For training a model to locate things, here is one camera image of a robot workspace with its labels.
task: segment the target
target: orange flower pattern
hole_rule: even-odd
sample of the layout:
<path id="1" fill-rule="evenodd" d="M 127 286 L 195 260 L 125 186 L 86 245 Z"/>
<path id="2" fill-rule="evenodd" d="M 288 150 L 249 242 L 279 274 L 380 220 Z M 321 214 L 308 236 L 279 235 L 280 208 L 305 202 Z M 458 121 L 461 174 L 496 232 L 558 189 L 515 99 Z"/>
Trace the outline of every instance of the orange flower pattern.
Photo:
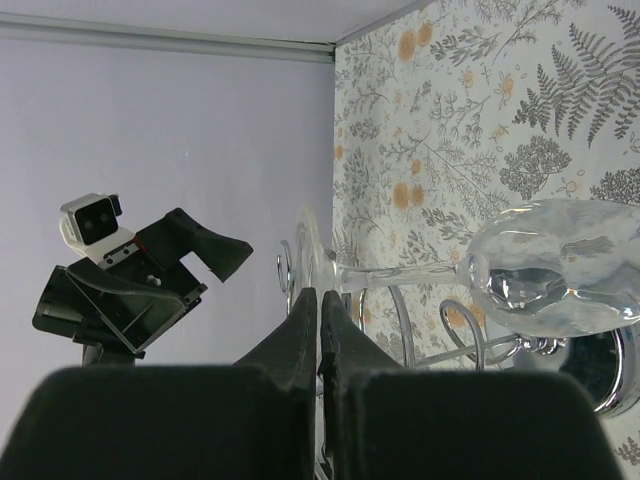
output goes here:
<path id="1" fill-rule="evenodd" d="M 416 53 L 416 34 L 413 30 L 407 30 L 400 36 L 398 42 L 398 58 L 401 62 L 408 62 Z"/>
<path id="2" fill-rule="evenodd" d="M 450 297 L 449 300 L 453 300 L 455 302 L 463 304 L 462 301 L 460 300 L 460 297 L 455 297 L 455 296 Z M 467 307 L 469 311 L 473 314 L 473 316 L 478 321 L 480 326 L 484 327 L 485 316 L 482 308 L 475 303 L 467 304 L 465 305 L 465 307 Z M 460 312 L 460 310 L 456 308 L 449 308 L 447 310 L 447 319 L 449 320 L 449 323 L 453 328 L 463 328 L 467 326 L 467 320 L 465 319 L 464 315 L 462 314 L 462 312 Z"/>
<path id="3" fill-rule="evenodd" d="M 416 207 L 421 207 L 424 203 L 424 188 L 422 185 L 415 185 L 411 189 L 411 203 L 413 203 Z"/>
<path id="4" fill-rule="evenodd" d="M 462 83 L 465 90 L 473 87 L 473 72 L 471 70 L 463 71 L 462 76 L 460 77 L 460 83 Z"/>
<path id="5" fill-rule="evenodd" d="M 422 170 L 422 163 L 417 158 L 411 163 L 411 173 L 417 175 Z"/>
<path id="6" fill-rule="evenodd" d="M 398 183 L 393 187 L 393 203 L 400 210 L 409 206 L 409 187 L 406 183 Z"/>
<path id="7" fill-rule="evenodd" d="M 433 24 L 431 22 L 425 22 L 418 30 L 418 45 L 426 47 L 431 43 L 433 38 Z"/>
<path id="8" fill-rule="evenodd" d="M 506 101 L 511 100 L 511 95 L 513 94 L 513 87 L 515 82 L 511 75 L 507 75 L 504 80 L 502 80 L 502 84 L 500 85 L 500 89 L 502 90 L 502 98 Z"/>
<path id="9" fill-rule="evenodd" d="M 509 135 L 509 127 L 504 125 L 498 125 L 496 129 L 493 131 L 493 133 L 491 134 L 491 140 L 498 143 L 498 141 L 502 139 L 502 137 L 504 137 L 505 135 Z"/>
<path id="10" fill-rule="evenodd" d="M 344 147 L 342 145 L 336 146 L 335 157 L 336 160 L 342 160 L 342 157 L 344 157 Z"/>
<path id="11" fill-rule="evenodd" d="M 358 318 L 357 315 L 359 315 L 359 312 L 360 312 L 360 296 L 359 295 L 353 295 L 351 297 L 351 311 L 354 312 L 354 319 Z M 364 319 L 365 325 L 371 324 L 373 316 L 371 315 L 371 310 L 369 310 L 369 308 L 366 306 L 364 308 L 362 318 Z"/>

